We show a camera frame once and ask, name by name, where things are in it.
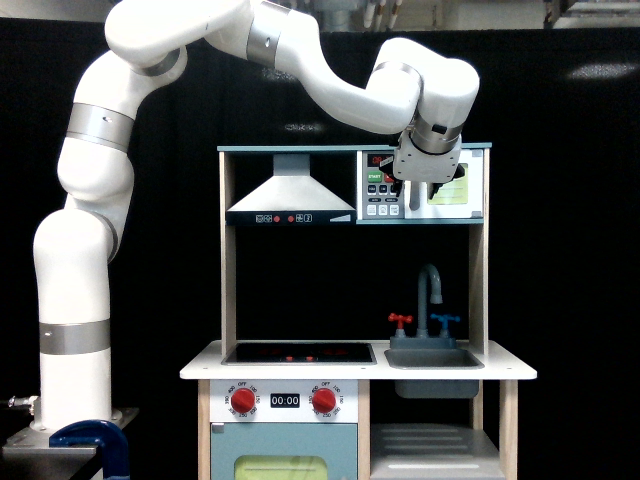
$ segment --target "red faucet handle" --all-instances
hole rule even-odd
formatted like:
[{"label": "red faucet handle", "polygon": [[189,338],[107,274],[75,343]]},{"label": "red faucet handle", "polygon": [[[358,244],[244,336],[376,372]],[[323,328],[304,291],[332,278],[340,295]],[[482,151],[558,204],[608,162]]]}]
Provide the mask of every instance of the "red faucet handle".
[{"label": "red faucet handle", "polygon": [[413,315],[407,315],[405,317],[404,315],[396,315],[395,313],[392,313],[391,315],[389,315],[389,321],[398,322],[398,330],[403,330],[405,323],[413,322]]}]

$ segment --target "range hood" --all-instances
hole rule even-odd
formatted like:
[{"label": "range hood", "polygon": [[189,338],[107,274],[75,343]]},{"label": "range hood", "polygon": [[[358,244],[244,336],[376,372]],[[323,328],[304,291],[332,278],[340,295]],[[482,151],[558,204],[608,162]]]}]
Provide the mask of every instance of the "range hood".
[{"label": "range hood", "polygon": [[227,225],[355,223],[356,211],[310,175],[308,154],[273,156],[273,176],[227,210]]}]

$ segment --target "digital display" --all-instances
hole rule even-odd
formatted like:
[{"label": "digital display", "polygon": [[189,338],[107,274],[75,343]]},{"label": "digital display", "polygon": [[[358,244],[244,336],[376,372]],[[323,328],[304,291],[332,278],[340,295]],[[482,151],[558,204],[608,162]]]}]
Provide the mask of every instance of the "digital display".
[{"label": "digital display", "polygon": [[299,393],[272,393],[271,408],[299,408]]},{"label": "digital display", "polygon": [[369,153],[367,154],[367,167],[379,167],[380,163],[389,157],[393,157],[390,153]]}]

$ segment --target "robotic arm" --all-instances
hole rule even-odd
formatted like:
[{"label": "robotic arm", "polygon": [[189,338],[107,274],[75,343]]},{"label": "robotic arm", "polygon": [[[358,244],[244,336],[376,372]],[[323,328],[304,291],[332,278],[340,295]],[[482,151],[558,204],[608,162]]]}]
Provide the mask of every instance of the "robotic arm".
[{"label": "robotic arm", "polygon": [[454,178],[460,131],[478,91],[467,63],[406,39],[384,43],[366,88],[327,65],[313,17],[262,0],[124,0],[110,13],[111,51],[86,71],[58,163],[63,210],[34,238],[40,309],[42,425],[110,419],[109,282],[133,189],[127,158],[137,109],[175,81],[185,45],[215,48],[290,73],[329,115],[380,134],[401,133],[397,181]]}]

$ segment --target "burner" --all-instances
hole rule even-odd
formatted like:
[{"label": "burner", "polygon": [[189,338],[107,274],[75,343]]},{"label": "burner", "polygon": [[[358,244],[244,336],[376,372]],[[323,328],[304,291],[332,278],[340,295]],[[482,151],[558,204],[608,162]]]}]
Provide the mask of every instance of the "burner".
[{"label": "burner", "polygon": [[222,362],[239,363],[366,363],[373,364],[368,343],[239,343]]}]

